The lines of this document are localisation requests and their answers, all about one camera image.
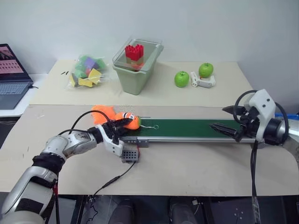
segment yellow foam piece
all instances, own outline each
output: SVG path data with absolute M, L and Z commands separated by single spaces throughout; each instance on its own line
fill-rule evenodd
M 88 75 L 88 79 L 92 81 L 94 84 L 98 84 L 100 82 L 100 77 L 102 76 L 102 73 L 100 73 L 96 69 L 92 69 L 91 72 Z
M 71 81 L 71 85 L 72 85 L 72 87 L 75 87 L 75 80 L 74 80 L 74 78 L 73 78 L 73 75 L 71 74 L 70 75 L 70 81 Z
M 79 85 L 84 85 L 84 86 L 88 86 L 88 87 L 92 87 L 93 86 L 93 82 L 88 80 L 88 79 L 83 79 L 83 78 L 78 78 L 78 84 Z

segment white wall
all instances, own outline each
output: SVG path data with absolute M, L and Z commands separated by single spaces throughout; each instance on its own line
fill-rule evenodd
M 82 53 L 111 59 L 133 34 L 163 40 L 159 60 L 238 61 L 299 111 L 298 0 L 0 0 L 0 20 L 0 42 L 30 73 Z

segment red lego block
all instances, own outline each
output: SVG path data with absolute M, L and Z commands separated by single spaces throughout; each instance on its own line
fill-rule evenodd
M 144 47 L 142 45 L 137 44 L 135 47 L 132 45 L 128 45 L 125 47 L 126 57 L 130 58 L 133 61 L 138 61 L 141 57 L 143 57 Z

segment black cable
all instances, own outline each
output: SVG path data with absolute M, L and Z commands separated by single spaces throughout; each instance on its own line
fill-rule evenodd
M 94 219 L 94 217 L 96 217 L 96 215 L 99 213 L 99 212 L 95 209 L 95 207 L 94 207 L 93 204 L 90 205 L 90 209 L 91 209 L 91 208 L 93 208 L 93 210 L 95 211 L 95 214 L 93 215 L 93 217 L 87 219 L 86 224 L 87 224 L 89 221 L 92 222 L 93 219 Z
M 107 121 L 110 121 L 109 117 L 108 117 L 104 112 L 102 112 L 102 111 L 97 111 L 97 110 L 87 111 L 87 112 L 83 113 L 80 117 L 77 118 L 77 120 L 75 121 L 75 123 L 73 124 L 73 126 L 71 127 L 71 129 L 73 129 L 73 128 L 76 126 L 76 124 L 78 123 L 78 121 L 79 121 L 83 116 L 85 116 L 85 115 L 87 115 L 87 114 L 89 114 L 89 113 L 92 113 L 92 112 L 100 113 L 100 114 L 102 114 L 102 115 L 106 118 Z
M 85 132 L 85 133 L 88 132 L 86 130 L 80 130 L 80 129 L 67 129 L 67 130 L 64 130 L 63 132 L 59 133 L 58 135 L 62 135 L 63 133 L 66 133 L 68 131 Z
M 241 124 L 241 121 L 238 119 L 237 117 L 237 114 L 236 114 L 236 111 L 237 111 L 237 108 L 238 108 L 238 105 L 241 101 L 241 99 L 246 96 L 247 94 L 250 94 L 250 93 L 254 93 L 254 92 L 257 92 L 257 90 L 249 90 L 247 92 L 244 92 L 241 96 L 239 96 L 239 98 L 236 100 L 235 102 L 235 105 L 234 105 L 234 110 L 233 110 L 233 117 L 234 117 L 234 120 L 236 122 L 238 122 L 239 124 Z
M 250 169 L 252 179 L 252 196 L 256 197 L 256 154 L 257 154 L 258 141 L 255 140 L 250 157 Z
M 59 200 L 58 200 L 58 178 L 55 183 L 55 212 L 56 212 L 56 224 L 60 224 L 60 215 L 59 215 Z
M 30 85 L 30 86 L 28 86 L 28 88 L 29 88 L 29 89 L 33 89 L 33 88 L 37 88 L 37 89 L 38 89 L 38 87 L 36 87 L 36 86 L 34 86 L 34 85 Z
M 136 161 L 134 161 L 133 164 L 129 167 L 129 169 L 127 169 L 127 171 L 124 172 L 122 175 L 116 176 L 115 178 L 113 178 L 113 179 L 111 179 L 110 181 L 108 181 L 107 183 L 105 183 L 102 187 L 100 187 L 100 188 L 93 194 L 93 197 L 95 197 L 96 194 L 97 194 L 100 190 L 102 190 L 102 189 L 108 187 L 110 184 L 114 183 L 115 181 L 117 181 L 118 179 L 120 179 L 122 176 L 124 176 L 124 175 L 125 175 L 125 174 L 126 174 L 126 173 L 127 173 L 133 166 L 134 166 L 135 163 L 136 163 Z
M 124 176 L 124 175 L 125 175 L 125 174 L 126 174 L 126 173 L 127 173 L 133 166 L 134 166 L 135 163 L 136 163 L 136 161 L 134 161 L 133 164 L 129 167 L 129 169 L 127 169 L 123 174 L 121 174 L 121 175 L 119 175 L 119 176 L 116 176 L 115 178 L 113 178 L 113 179 L 111 179 L 110 181 L 108 181 L 107 183 L 105 183 L 102 187 L 100 187 L 100 188 L 93 194 L 92 198 L 94 198 L 94 197 L 96 196 L 96 194 L 97 194 L 100 190 L 104 189 L 105 187 L 108 187 L 110 184 L 112 184 L 113 182 L 117 181 L 117 180 L 120 179 L 122 176 Z M 90 222 L 90 221 L 92 222 L 93 219 L 94 219 L 94 217 L 98 214 L 98 211 L 95 209 L 95 207 L 94 207 L 94 205 L 93 205 L 93 202 L 91 203 L 90 208 L 93 208 L 93 210 L 94 210 L 96 213 L 93 215 L 93 217 L 87 219 L 86 224 L 87 224 L 88 222 Z

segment green conveyor belt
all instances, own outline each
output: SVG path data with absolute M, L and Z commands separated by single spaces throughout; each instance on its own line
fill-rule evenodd
M 214 119 L 142 119 L 144 126 L 158 125 L 159 128 L 144 128 L 128 132 L 127 136 L 140 137 L 195 137 L 195 138 L 229 138 L 217 133 L 209 124 L 221 123 L 238 129 L 240 125 L 234 120 Z

